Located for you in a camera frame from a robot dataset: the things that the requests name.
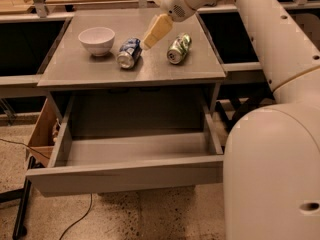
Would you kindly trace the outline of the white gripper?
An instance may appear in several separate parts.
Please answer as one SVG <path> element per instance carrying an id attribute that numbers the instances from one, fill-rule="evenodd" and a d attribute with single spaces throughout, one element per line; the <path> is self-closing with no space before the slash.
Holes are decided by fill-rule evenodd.
<path id="1" fill-rule="evenodd" d="M 156 15 L 142 39 L 142 49 L 151 49 L 172 29 L 173 21 L 182 22 L 191 17 L 195 10 L 185 0 L 153 0 L 166 14 Z"/>

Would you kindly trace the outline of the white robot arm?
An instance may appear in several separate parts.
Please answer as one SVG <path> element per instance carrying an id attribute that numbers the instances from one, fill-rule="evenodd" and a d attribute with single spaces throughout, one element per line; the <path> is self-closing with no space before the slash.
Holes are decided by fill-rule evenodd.
<path id="1" fill-rule="evenodd" d="M 154 0 L 146 49 L 217 0 Z M 223 161 L 226 240 L 320 240 L 319 51 L 277 0 L 233 0 L 276 100 L 232 128 Z"/>

